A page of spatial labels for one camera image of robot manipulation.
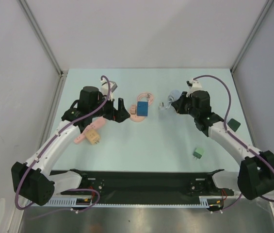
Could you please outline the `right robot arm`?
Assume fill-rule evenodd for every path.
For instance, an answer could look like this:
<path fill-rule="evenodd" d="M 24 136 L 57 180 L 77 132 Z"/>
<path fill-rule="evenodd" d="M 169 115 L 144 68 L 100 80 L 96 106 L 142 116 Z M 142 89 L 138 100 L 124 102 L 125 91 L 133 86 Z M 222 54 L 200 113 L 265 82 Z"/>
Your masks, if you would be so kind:
<path fill-rule="evenodd" d="M 274 191 L 274 154 L 242 142 L 224 119 L 212 111 L 207 91 L 182 92 L 171 105 L 178 114 L 192 116 L 196 128 L 224 148 L 240 167 L 239 172 L 220 171 L 207 180 L 205 189 L 209 194 L 216 195 L 228 188 L 253 200 Z"/>

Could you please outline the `blue cube socket adapter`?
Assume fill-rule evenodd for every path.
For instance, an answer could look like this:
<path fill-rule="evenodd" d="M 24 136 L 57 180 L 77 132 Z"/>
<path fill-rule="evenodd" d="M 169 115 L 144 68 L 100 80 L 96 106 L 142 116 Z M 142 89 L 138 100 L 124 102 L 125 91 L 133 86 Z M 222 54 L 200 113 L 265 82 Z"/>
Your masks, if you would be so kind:
<path fill-rule="evenodd" d="M 138 101 L 137 102 L 136 114 L 139 117 L 147 117 L 148 116 L 148 102 L 147 101 Z"/>

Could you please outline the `round blue power strip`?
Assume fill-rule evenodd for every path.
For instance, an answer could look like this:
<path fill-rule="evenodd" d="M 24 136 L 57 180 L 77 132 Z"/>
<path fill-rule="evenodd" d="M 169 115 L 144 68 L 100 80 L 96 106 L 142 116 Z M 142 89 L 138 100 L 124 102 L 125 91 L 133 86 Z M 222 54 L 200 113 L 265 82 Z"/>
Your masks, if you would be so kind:
<path fill-rule="evenodd" d="M 171 106 L 172 106 L 172 103 L 177 101 L 181 96 L 181 93 L 180 91 L 178 90 L 172 90 L 168 97 L 167 97 L 167 100 L 166 102 L 161 102 L 159 104 L 159 110 L 167 110 L 169 109 Z"/>

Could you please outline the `pink brown USB charger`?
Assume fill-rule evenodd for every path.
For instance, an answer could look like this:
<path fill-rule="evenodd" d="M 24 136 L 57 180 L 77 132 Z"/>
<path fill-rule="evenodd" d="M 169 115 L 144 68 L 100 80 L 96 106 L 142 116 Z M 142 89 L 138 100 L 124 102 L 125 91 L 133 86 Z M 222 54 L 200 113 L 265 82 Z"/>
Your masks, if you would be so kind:
<path fill-rule="evenodd" d="M 131 115 L 136 115 L 136 112 L 137 112 L 137 106 L 135 104 L 133 104 L 131 107 L 130 107 L 130 110 L 129 110 L 129 113 Z"/>

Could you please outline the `tan cube plug adapter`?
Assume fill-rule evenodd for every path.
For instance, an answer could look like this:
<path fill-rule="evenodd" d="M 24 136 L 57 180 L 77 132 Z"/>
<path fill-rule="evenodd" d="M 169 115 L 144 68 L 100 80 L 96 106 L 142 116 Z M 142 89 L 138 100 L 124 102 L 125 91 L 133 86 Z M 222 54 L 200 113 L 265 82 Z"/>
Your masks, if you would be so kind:
<path fill-rule="evenodd" d="M 89 130 L 86 134 L 85 134 L 85 137 L 86 139 L 89 141 L 89 143 L 91 145 L 94 145 L 94 144 L 97 144 L 100 142 L 100 135 L 99 133 L 94 130 L 94 129 L 91 129 Z"/>

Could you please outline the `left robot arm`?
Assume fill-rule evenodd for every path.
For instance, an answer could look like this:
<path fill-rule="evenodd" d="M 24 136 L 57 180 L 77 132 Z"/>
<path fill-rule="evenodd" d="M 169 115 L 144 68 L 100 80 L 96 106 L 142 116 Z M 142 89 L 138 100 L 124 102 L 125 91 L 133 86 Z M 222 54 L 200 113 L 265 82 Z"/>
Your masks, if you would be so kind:
<path fill-rule="evenodd" d="M 115 82 L 103 81 L 101 88 L 85 86 L 79 99 L 61 117 L 55 133 L 26 162 L 16 162 L 11 168 L 15 199 L 22 196 L 32 203 L 45 205 L 54 194 L 73 189 L 85 193 L 89 183 L 86 175 L 77 169 L 52 175 L 53 166 L 71 143 L 79 144 L 87 139 L 94 144 L 99 141 L 98 129 L 107 120 L 121 123 L 130 117 L 124 100 L 118 99 L 114 108 Z"/>

